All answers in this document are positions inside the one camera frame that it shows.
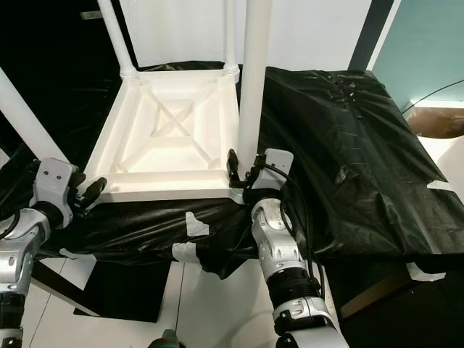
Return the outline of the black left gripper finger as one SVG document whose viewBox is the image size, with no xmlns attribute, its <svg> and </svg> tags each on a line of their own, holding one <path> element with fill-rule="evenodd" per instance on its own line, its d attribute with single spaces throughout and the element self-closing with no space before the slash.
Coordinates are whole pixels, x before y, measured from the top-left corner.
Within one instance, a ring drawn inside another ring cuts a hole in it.
<svg viewBox="0 0 464 348">
<path fill-rule="evenodd" d="M 102 195 L 103 189 L 107 185 L 106 177 L 99 177 L 91 185 L 87 186 L 84 193 L 80 195 L 80 209 L 88 211 L 97 199 Z"/>
</svg>

